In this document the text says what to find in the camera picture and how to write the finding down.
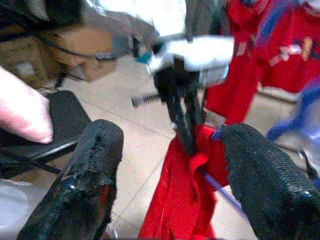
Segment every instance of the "cardboard box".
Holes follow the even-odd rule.
[[[113,50],[112,34],[91,27],[60,28],[48,32],[44,37],[66,50],[86,55],[107,53]],[[76,67],[89,60],[89,58],[72,55],[54,47],[50,47],[50,52],[57,62],[70,67]]]
[[[86,82],[93,82],[116,69],[116,61],[97,61],[95,59],[69,69],[69,74]]]
[[[57,76],[61,67],[34,37],[0,42],[0,65],[33,88],[41,88]]]

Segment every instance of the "hanging clothes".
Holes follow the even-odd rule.
[[[245,119],[252,96],[256,93],[252,51],[259,23],[268,6],[268,0],[258,0],[252,7],[245,6],[242,0],[232,0],[227,6],[231,34],[238,49],[229,65],[225,83],[209,87],[205,103],[208,110],[224,116],[227,125],[241,123]]]
[[[200,169],[222,186],[229,183],[223,143],[210,140],[213,132],[205,125],[195,129],[197,153],[193,156],[184,152],[177,137],[171,141],[139,238],[214,238],[210,221],[217,200]]]
[[[320,74],[320,12],[308,3],[287,12],[255,52],[262,86],[300,92]]]

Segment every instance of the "black chair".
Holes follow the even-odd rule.
[[[0,129],[0,178],[10,179],[33,167],[58,173],[45,163],[73,151],[91,122],[72,92],[58,91],[46,97],[50,100],[53,142],[34,143]]]

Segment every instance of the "rubber gripper pad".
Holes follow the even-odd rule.
[[[114,123],[90,123],[17,239],[99,240],[111,221],[123,144],[123,131]]]
[[[246,124],[222,130],[229,183],[259,239],[319,239],[320,194],[290,157]]]

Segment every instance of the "red cloth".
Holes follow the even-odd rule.
[[[227,6],[231,33],[239,49],[229,65],[225,83],[209,87],[205,103],[208,110],[224,116],[226,124],[243,122],[257,91],[252,51],[268,4],[267,0],[258,0],[254,7],[245,7],[241,0],[232,0]]]
[[[210,220],[217,200],[199,169],[226,186],[227,164],[222,142],[210,140],[213,129],[203,125],[195,132],[197,153],[193,156],[184,153],[177,137],[171,141],[139,238],[214,238]]]
[[[298,47],[298,54],[281,51]],[[307,3],[285,14],[263,49],[256,49],[257,81],[291,93],[300,92],[320,74],[320,12]]]

